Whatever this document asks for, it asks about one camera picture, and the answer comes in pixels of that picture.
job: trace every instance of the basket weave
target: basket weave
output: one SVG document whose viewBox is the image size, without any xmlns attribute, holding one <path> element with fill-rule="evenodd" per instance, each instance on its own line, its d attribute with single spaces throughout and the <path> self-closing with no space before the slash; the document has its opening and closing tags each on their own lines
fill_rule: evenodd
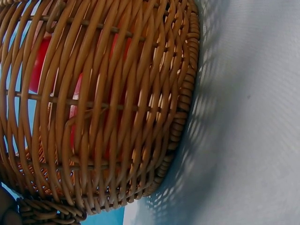
<svg viewBox="0 0 300 225">
<path fill-rule="evenodd" d="M 0 0 L 0 24 L 0 179 L 23 196 L 24 224 L 79 224 L 153 193 L 190 109 L 200 37 L 194 0 Z M 52 38 L 32 94 L 46 32 Z"/>
</svg>

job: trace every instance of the woven rattan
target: woven rattan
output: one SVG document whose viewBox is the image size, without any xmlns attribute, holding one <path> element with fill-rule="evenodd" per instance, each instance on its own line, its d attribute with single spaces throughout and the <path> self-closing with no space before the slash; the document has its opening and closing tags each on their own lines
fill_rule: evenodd
<svg viewBox="0 0 300 225">
<path fill-rule="evenodd" d="M 22 195 L 24 224 L 79 224 L 158 188 L 188 117 L 199 37 L 194 0 L 0 0 L 0 178 Z"/>
</svg>

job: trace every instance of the red object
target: red object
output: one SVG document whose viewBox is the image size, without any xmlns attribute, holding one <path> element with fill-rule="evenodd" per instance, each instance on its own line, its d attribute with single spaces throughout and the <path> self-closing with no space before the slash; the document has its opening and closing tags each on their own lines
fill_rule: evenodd
<svg viewBox="0 0 300 225">
<path fill-rule="evenodd" d="M 76 87 L 75 87 L 74 94 L 73 94 L 73 99 L 74 100 L 79 99 L 79 91 L 80 91 L 82 77 L 83 77 L 83 75 L 80 74 L 79 78 L 78 78 L 78 81 L 77 81 L 77 84 L 76 84 Z M 76 115 L 77 115 L 77 106 L 76 105 L 71 105 L 70 116 L 69 117 L 72 118 Z M 73 125 L 72 129 L 71 129 L 71 140 L 70 140 L 71 141 L 71 147 L 74 146 L 74 135 L 75 135 L 75 125 Z"/>
<path fill-rule="evenodd" d="M 43 64 L 45 61 L 47 49 L 49 47 L 51 38 L 47 37 L 42 40 L 41 46 L 38 50 L 37 53 L 37 58 L 34 63 L 32 75 L 31 75 L 31 80 L 30 80 L 30 85 L 29 85 L 29 90 L 37 93 L 38 92 L 38 86 L 39 86 L 39 81 L 41 79 L 41 73 L 42 73 L 42 68 Z"/>
<path fill-rule="evenodd" d="M 113 40 L 113 43 L 112 43 L 112 50 L 111 50 L 111 54 L 110 54 L 110 59 L 113 56 L 113 51 L 114 51 L 118 36 L 119 35 L 116 34 L 115 37 L 114 37 L 114 40 Z M 128 38 L 127 41 L 126 41 L 125 49 L 124 49 L 123 61 L 126 60 L 130 44 L 131 44 L 131 38 Z M 77 85 L 76 85 L 76 89 L 75 89 L 75 92 L 74 92 L 74 95 L 73 95 L 73 99 L 78 99 L 79 98 L 81 80 L 82 80 L 82 74 L 80 74 L 80 76 L 79 76 L 79 80 L 78 80 Z M 111 101 L 111 97 L 112 97 L 111 95 L 112 95 L 112 91 L 110 90 L 109 96 L 108 96 L 108 103 Z M 126 96 L 126 88 L 124 88 L 123 93 L 121 95 L 121 99 L 120 99 L 120 104 L 121 105 L 125 104 L 125 96 Z M 109 112 L 105 112 L 104 127 L 105 127 L 107 119 L 108 119 L 108 113 Z M 119 128 L 120 125 L 121 125 L 122 114 L 123 114 L 122 111 L 119 111 L 118 113 L 119 113 L 119 116 L 118 116 L 118 121 L 117 121 L 117 123 L 118 123 L 117 128 Z M 71 109 L 70 109 L 70 118 L 73 117 L 73 116 L 76 116 L 76 114 L 77 114 L 77 106 L 72 105 Z M 71 130 L 71 147 L 74 146 L 74 135 L 75 135 L 75 125 L 72 127 L 72 130 Z M 104 154 L 104 159 L 106 161 L 109 161 L 109 150 L 110 150 L 110 144 L 108 143 L 107 147 L 106 147 L 106 150 L 105 150 L 105 154 Z M 121 158 L 122 158 L 122 154 L 120 154 L 120 156 L 117 160 L 121 161 Z"/>
</svg>

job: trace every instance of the blue surface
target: blue surface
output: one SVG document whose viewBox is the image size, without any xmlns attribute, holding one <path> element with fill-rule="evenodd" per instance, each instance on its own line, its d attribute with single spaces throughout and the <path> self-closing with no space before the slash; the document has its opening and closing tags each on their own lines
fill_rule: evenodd
<svg viewBox="0 0 300 225">
<path fill-rule="evenodd" d="M 30 26 L 30 22 L 28 22 L 27 27 L 24 30 L 23 33 L 23 37 L 22 37 L 22 41 L 25 38 L 26 32 L 28 31 L 28 28 Z M 15 32 L 13 34 L 13 38 L 11 39 L 11 43 L 16 35 L 16 31 L 18 29 L 18 25 L 15 29 Z M 20 77 L 21 74 L 19 74 L 18 79 L 17 79 L 17 90 L 19 91 L 18 88 L 20 87 Z M 9 82 L 10 82 L 10 77 L 8 76 L 7 78 L 7 89 L 9 86 Z M 30 128 L 32 129 L 32 125 L 33 125 L 33 117 L 34 117 L 34 108 L 35 108 L 35 100 L 29 100 L 28 101 L 28 108 L 29 108 L 29 121 L 30 121 Z M 16 98 L 15 99 L 15 111 L 16 111 L 16 115 L 19 112 L 19 99 Z M 8 187 L 6 187 L 5 185 L 3 185 L 4 188 L 6 188 L 10 194 L 14 197 L 17 198 L 18 196 L 16 194 L 14 194 Z M 87 218 L 86 221 L 82 222 L 82 225 L 98 225 L 99 223 L 101 223 L 102 225 L 122 225 L 123 224 L 123 217 L 124 217 L 124 208 L 118 209 L 118 210 L 113 210 L 110 212 L 102 212 L 101 214 L 95 215 L 95 216 L 90 216 Z"/>
</svg>

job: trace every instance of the white surface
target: white surface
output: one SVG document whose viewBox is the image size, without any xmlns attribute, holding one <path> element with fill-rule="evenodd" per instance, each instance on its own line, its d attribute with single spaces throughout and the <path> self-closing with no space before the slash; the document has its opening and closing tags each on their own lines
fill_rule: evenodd
<svg viewBox="0 0 300 225">
<path fill-rule="evenodd" d="M 300 1 L 202 8 L 203 66 L 183 143 L 124 224 L 298 225 Z"/>
</svg>

